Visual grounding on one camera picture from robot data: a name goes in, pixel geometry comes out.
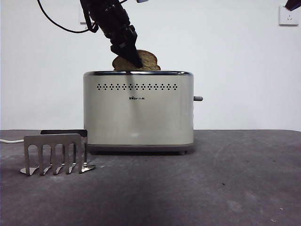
bread slice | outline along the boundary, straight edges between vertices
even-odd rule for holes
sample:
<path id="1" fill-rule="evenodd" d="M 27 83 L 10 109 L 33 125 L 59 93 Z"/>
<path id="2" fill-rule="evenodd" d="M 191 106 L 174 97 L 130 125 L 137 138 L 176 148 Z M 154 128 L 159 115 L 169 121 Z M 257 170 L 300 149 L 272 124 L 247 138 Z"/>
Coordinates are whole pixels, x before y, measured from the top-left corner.
<path id="1" fill-rule="evenodd" d="M 161 68 L 157 65 L 157 58 L 154 54 L 146 50 L 137 50 L 138 55 L 142 61 L 143 67 L 137 68 L 126 59 L 118 56 L 113 60 L 113 67 L 115 71 L 160 71 Z"/>

metal toast rack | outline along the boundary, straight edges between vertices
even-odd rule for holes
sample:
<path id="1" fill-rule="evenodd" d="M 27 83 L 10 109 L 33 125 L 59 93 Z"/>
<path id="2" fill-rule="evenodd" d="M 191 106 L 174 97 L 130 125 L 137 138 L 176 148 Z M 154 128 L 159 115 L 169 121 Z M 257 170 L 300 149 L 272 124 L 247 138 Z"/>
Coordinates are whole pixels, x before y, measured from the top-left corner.
<path id="1" fill-rule="evenodd" d="M 63 167 L 65 167 L 66 174 L 70 174 L 76 165 L 78 165 L 79 173 L 95 168 L 95 165 L 87 165 L 87 150 L 85 145 L 82 145 L 82 141 L 84 144 L 87 143 L 87 131 L 85 129 L 42 130 L 40 134 L 24 137 L 25 168 L 20 170 L 21 173 L 31 176 L 35 170 L 39 169 L 40 175 L 43 176 L 49 169 L 52 169 L 53 175 L 57 175 Z M 71 144 L 73 144 L 72 162 L 69 161 L 69 146 Z M 39 165 L 37 167 L 30 167 L 29 146 L 31 145 L 35 145 L 38 149 Z M 46 168 L 43 164 L 43 145 L 50 146 L 50 164 Z M 63 161 L 59 164 L 55 154 L 57 145 L 62 145 Z"/>

toaster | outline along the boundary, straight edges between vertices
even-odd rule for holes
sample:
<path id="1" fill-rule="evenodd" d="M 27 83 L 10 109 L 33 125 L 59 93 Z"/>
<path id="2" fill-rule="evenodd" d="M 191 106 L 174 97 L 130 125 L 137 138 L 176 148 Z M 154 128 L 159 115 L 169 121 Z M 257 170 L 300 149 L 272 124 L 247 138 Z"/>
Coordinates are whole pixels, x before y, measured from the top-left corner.
<path id="1" fill-rule="evenodd" d="M 178 152 L 193 147 L 193 74 L 98 71 L 84 74 L 90 152 Z"/>

wall socket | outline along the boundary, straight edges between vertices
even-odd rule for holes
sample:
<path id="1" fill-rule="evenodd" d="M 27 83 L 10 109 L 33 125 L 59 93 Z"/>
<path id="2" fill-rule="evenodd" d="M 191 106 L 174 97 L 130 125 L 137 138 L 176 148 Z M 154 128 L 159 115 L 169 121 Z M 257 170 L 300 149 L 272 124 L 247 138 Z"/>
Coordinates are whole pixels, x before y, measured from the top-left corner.
<path id="1" fill-rule="evenodd" d="M 279 6 L 279 25 L 297 26 L 299 24 L 299 11 L 288 10 L 284 5 Z"/>

brand logo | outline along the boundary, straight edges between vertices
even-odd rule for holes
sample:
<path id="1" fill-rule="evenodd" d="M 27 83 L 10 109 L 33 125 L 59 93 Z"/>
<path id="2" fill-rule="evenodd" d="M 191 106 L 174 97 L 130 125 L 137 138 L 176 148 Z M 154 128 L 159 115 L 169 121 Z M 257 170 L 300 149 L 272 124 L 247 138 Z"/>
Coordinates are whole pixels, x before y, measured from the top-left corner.
<path id="1" fill-rule="evenodd" d="M 130 100 L 145 100 L 145 97 L 129 97 Z"/>

